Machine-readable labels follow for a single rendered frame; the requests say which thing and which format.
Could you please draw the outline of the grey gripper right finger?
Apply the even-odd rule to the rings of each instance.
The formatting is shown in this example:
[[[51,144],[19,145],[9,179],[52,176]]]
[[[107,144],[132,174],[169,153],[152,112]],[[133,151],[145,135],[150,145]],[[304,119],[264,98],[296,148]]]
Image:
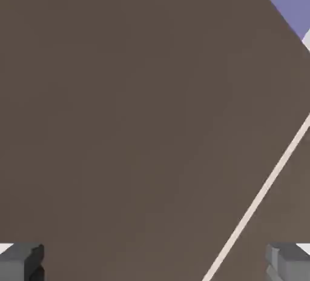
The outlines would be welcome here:
[[[310,243],[269,243],[265,259],[266,281],[310,281]]]

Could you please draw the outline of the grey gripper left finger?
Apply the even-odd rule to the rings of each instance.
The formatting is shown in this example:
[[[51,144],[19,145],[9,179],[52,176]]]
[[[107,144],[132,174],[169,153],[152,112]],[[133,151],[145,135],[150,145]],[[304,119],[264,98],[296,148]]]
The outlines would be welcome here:
[[[45,281],[41,243],[0,243],[0,281]]]

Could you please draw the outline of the white painted cabinet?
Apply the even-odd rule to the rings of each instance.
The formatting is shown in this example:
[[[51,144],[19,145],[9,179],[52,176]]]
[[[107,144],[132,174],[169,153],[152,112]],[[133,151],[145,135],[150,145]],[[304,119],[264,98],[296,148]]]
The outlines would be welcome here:
[[[302,39],[303,45],[310,51],[310,29],[306,32],[305,36]]]

